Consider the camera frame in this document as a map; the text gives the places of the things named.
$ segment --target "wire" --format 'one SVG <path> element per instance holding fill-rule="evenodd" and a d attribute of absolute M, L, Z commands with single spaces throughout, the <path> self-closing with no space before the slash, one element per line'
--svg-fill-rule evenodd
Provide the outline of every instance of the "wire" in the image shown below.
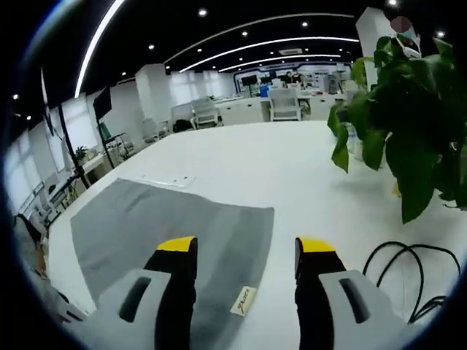
<path fill-rule="evenodd" d="M 427 244 L 412 244 L 411 246 L 408 246 L 408 245 L 403 244 L 401 242 L 389 241 L 389 242 L 380 244 L 370 254 L 370 256 L 368 257 L 368 259 L 366 261 L 366 264 L 365 264 L 365 266 L 363 268 L 363 275 L 366 275 L 366 272 L 368 271 L 369 264 L 373 260 L 375 254 L 379 250 L 381 250 L 382 248 L 385 248 L 386 246 L 400 246 L 400 247 L 402 247 L 402 250 L 400 250 L 399 252 L 397 252 L 397 254 L 394 255 L 394 257 L 386 265 L 383 272 L 381 272 L 381 276 L 379 277 L 378 282 L 377 282 L 377 287 L 379 287 L 381 285 L 382 279 L 384 278 L 385 274 L 389 270 L 389 267 L 397 260 L 398 257 L 400 257 L 405 252 L 409 252 L 410 254 L 412 254 L 414 256 L 415 260 L 417 261 L 418 267 L 420 269 L 420 288 L 419 288 L 417 300 L 415 302 L 414 310 L 412 312 L 412 315 L 409 317 L 409 322 L 408 323 L 414 323 L 418 319 L 421 319 L 422 317 L 424 317 L 424 315 L 428 314 L 433 309 L 437 308 L 438 306 L 442 306 L 444 301 L 446 300 L 446 297 L 443 296 L 443 295 L 440 295 L 440 296 L 431 298 L 420 310 L 418 310 L 418 307 L 420 305 L 420 300 L 422 298 L 424 283 L 425 283 L 425 274 L 423 272 L 422 262 L 420 261 L 420 258 L 418 257 L 418 254 L 413 250 L 413 248 L 432 249 L 432 250 L 436 250 L 436 251 L 439 251 L 439 252 L 444 252 L 446 254 L 449 254 L 452 257 L 452 259 L 454 260 L 454 262 L 455 262 L 455 264 L 456 264 L 456 266 L 458 268 L 458 273 L 460 275 L 460 264 L 459 264 L 458 259 L 454 255 L 454 253 L 452 253 L 448 249 L 439 248 L 437 246 L 430 246 L 430 245 L 427 245 Z"/>

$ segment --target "small plant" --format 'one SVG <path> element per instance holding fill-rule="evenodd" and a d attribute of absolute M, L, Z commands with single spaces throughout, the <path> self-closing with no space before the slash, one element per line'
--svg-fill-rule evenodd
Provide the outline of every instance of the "small plant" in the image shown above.
<path fill-rule="evenodd" d="M 363 142 L 369 168 L 377 171 L 385 152 L 401 193 L 403 223 L 422 214 L 435 189 L 441 199 L 467 209 L 467 88 L 452 46 L 434 40 L 438 55 L 407 58 L 395 38 L 380 38 L 372 58 L 378 84 L 348 105 L 333 106 L 328 120 L 337 137 L 332 160 L 346 172 L 346 123 Z"/>
<path fill-rule="evenodd" d="M 84 159 L 86 159 L 87 153 L 88 149 L 84 146 L 80 146 L 76 149 L 75 156 L 78 163 L 81 163 Z"/>

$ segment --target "black pole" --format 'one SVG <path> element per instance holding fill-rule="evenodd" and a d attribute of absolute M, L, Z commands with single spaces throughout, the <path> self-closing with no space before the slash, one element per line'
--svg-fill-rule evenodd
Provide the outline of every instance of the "black pole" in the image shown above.
<path fill-rule="evenodd" d="M 61 125 L 61 130 L 63 130 L 63 137 L 65 138 L 66 148 L 68 148 L 68 152 L 69 152 L 70 156 L 72 157 L 74 168 L 75 168 L 78 176 L 80 177 L 80 179 L 82 181 L 82 184 L 85 185 L 86 189 L 88 189 L 89 184 L 88 184 L 88 180 L 86 180 L 85 172 L 82 169 L 82 166 L 80 165 L 80 162 L 78 162 L 78 159 L 76 159 L 76 156 L 74 155 L 74 152 L 73 152 L 73 146 L 72 146 L 72 143 L 70 142 L 70 138 L 68 136 L 68 131 L 67 131 L 66 125 L 65 125 L 65 118 L 63 116 L 63 108 L 62 108 L 61 104 L 58 104 L 58 115 L 60 116 L 60 125 Z"/>
<path fill-rule="evenodd" d="M 105 154 L 107 155 L 107 159 L 109 160 L 110 166 L 112 167 L 112 169 L 115 169 L 114 163 L 112 162 L 112 159 L 110 158 L 109 150 L 107 149 L 104 137 L 102 136 L 101 123 L 99 122 L 97 113 L 96 113 L 96 123 L 97 123 L 97 128 L 99 130 L 99 135 L 101 137 L 102 147 L 104 148 Z"/>

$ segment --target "ceiling light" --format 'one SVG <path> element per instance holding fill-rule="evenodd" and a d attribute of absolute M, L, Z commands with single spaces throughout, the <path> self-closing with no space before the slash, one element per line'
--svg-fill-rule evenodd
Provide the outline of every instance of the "ceiling light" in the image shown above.
<path fill-rule="evenodd" d="M 243 47 L 238 47 L 236 49 L 225 51 L 225 52 L 219 53 L 217 55 L 214 55 L 212 57 L 205 58 L 202 61 L 199 61 L 197 63 L 194 63 L 194 64 L 182 69 L 180 71 L 180 73 L 183 73 L 184 71 L 187 71 L 188 69 L 196 67 L 196 66 L 198 66 L 200 64 L 206 63 L 207 61 L 214 60 L 215 58 L 219 58 L 221 56 L 228 55 L 228 54 L 231 54 L 231 53 L 237 53 L 238 51 L 242 51 L 242 50 L 251 49 L 252 47 L 258 47 L 258 46 L 268 45 L 268 44 L 276 44 L 276 43 L 279 43 L 279 42 L 294 42 L 294 41 L 298 41 L 298 40 L 334 40 L 334 41 L 341 41 L 341 42 L 359 42 L 359 40 L 357 40 L 357 39 L 339 38 L 339 37 L 334 37 L 334 36 L 300 36 L 300 37 L 297 37 L 297 38 L 278 39 L 278 40 L 271 40 L 271 41 L 268 41 L 268 42 L 259 42 L 257 44 L 251 44 L 251 45 L 247 45 L 247 46 L 243 46 Z"/>
<path fill-rule="evenodd" d="M 112 6 L 109 8 L 107 13 L 105 14 L 104 18 L 102 18 L 102 21 L 99 23 L 99 26 L 97 27 L 97 30 L 94 33 L 94 36 L 90 41 L 88 49 L 86 50 L 85 59 L 82 60 L 82 63 L 81 63 L 80 74 L 78 75 L 76 89 L 74 91 L 75 98 L 78 98 L 78 96 L 80 95 L 82 82 L 85 78 L 90 60 L 93 57 L 94 50 L 96 49 L 96 46 L 102 34 L 104 33 L 106 27 L 109 25 L 110 21 L 114 17 L 115 13 L 117 13 L 118 9 L 120 9 L 120 7 L 123 5 L 124 2 L 125 0 L 115 0 L 115 2 L 112 4 Z"/>
<path fill-rule="evenodd" d="M 288 56 L 287 58 L 311 58 L 311 57 L 335 57 L 335 58 L 339 58 L 341 56 L 340 55 L 293 55 L 293 56 Z M 278 61 L 278 60 L 283 60 L 283 59 L 284 59 L 283 57 L 273 57 L 273 58 L 266 58 L 264 60 L 259 60 L 259 61 L 241 63 L 241 64 L 237 64 L 237 65 L 232 66 L 232 67 L 227 67 L 227 68 L 221 69 L 221 70 L 219 70 L 219 72 L 222 73 L 223 71 L 228 71 L 229 69 L 248 66 L 250 64 L 257 64 L 257 63 L 269 62 L 269 61 Z"/>

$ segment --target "black ceiling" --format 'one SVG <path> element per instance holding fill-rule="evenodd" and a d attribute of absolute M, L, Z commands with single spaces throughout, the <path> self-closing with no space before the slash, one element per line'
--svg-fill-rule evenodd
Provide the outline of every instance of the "black ceiling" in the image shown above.
<path fill-rule="evenodd" d="M 19 79 L 20 86 L 15 88 L 20 94 L 20 99 L 13 102 L 14 112 L 22 115 L 14 118 L 14 125 L 18 130 L 26 125 L 24 118 L 26 115 L 33 115 L 33 120 L 28 125 L 41 120 L 43 103 L 40 66 L 44 67 L 51 106 L 73 97 L 86 48 L 97 25 L 112 3 L 113 0 L 77 0 L 75 3 L 77 5 L 72 11 L 63 17 L 46 39 L 42 40 L 39 50 L 28 62 L 24 79 Z M 385 0 L 287 1 L 281 6 L 273 6 L 271 1 L 264 0 L 126 0 L 98 44 L 82 91 L 92 93 L 106 85 L 113 85 L 122 79 L 123 71 L 127 73 L 126 77 L 131 77 L 145 64 L 164 62 L 180 50 L 208 36 L 273 16 L 327 12 L 353 15 L 354 18 L 303 16 L 247 26 L 215 37 L 184 52 L 168 62 L 170 71 L 179 71 L 190 64 L 227 50 L 268 40 L 298 36 L 338 36 L 358 39 L 355 22 L 368 5 L 383 9 L 389 18 L 406 15 L 413 22 L 415 30 L 422 35 L 432 35 L 437 28 L 442 28 L 448 33 L 449 38 L 452 26 L 447 17 L 442 17 L 443 7 L 427 0 L 399 0 L 399 3 L 398 9 L 392 9 L 386 5 Z M 18 53 L 25 49 L 36 28 L 50 13 L 54 4 L 56 5 L 56 1 L 31 1 L 31 3 L 23 1 L 15 19 L 16 40 L 12 47 L 12 52 L 16 54 L 13 55 L 14 57 L 19 57 Z M 206 17 L 198 16 L 200 8 L 208 11 Z M 306 28 L 301 25 L 304 21 L 309 24 Z M 248 32 L 246 38 L 242 36 L 243 30 Z M 149 44 L 154 44 L 155 49 L 148 50 Z M 354 42 L 286 42 L 235 52 L 201 64 L 196 69 L 211 69 L 212 66 L 221 69 L 240 63 L 240 58 L 243 58 L 243 62 L 255 61 L 272 57 L 270 51 L 276 53 L 281 49 L 296 47 L 308 48 L 309 51 L 305 52 L 307 54 L 340 54 L 343 61 L 352 61 L 361 55 L 360 44 Z"/>

